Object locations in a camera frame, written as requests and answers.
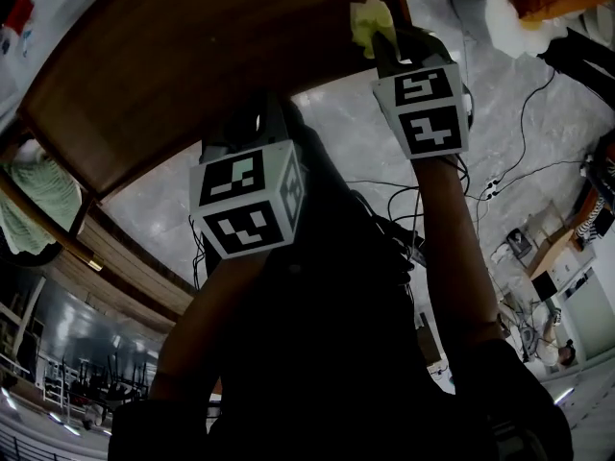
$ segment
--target cleaning rag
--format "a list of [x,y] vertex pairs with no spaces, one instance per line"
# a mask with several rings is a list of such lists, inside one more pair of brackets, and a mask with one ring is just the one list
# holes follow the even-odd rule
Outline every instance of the cleaning rag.
[[[32,163],[4,164],[12,180],[47,215],[66,231],[77,216],[81,192],[73,179],[50,158]],[[14,255],[28,252],[39,255],[45,246],[56,240],[33,222],[0,191],[0,229]]]
[[374,58],[372,37],[377,32],[382,33],[397,49],[393,16],[381,0],[350,4],[350,27],[353,32],[353,42],[365,48],[363,56],[369,60]]

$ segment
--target yellow cloth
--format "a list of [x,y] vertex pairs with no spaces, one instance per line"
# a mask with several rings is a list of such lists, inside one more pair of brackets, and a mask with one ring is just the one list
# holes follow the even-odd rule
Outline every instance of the yellow cloth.
[[380,31],[397,49],[393,16],[381,0],[366,0],[364,4],[350,4],[350,26],[353,42],[365,48],[363,55],[372,60],[372,36]]

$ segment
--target green towel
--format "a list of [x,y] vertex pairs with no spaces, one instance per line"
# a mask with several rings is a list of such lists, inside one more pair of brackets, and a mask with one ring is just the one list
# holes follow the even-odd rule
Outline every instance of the green towel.
[[[53,160],[4,164],[2,168],[42,210],[62,228],[69,230],[81,205],[81,193],[73,179]],[[0,228],[13,254],[22,251],[39,255],[56,240],[30,220],[0,191]]]

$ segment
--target power strip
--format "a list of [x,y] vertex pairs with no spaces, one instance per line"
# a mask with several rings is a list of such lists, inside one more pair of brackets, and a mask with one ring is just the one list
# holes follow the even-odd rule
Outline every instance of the power strip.
[[481,198],[489,202],[493,200],[496,196],[498,196],[498,184],[499,182],[497,178],[487,180],[487,184],[484,187],[484,191]]

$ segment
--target white marker cube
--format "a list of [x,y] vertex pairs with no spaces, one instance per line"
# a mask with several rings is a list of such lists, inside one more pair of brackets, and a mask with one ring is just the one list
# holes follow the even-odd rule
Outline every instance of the white marker cube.
[[292,244],[304,197],[292,140],[190,170],[190,214],[223,258]]
[[380,79],[372,89],[408,158],[468,150],[468,116],[456,63]]

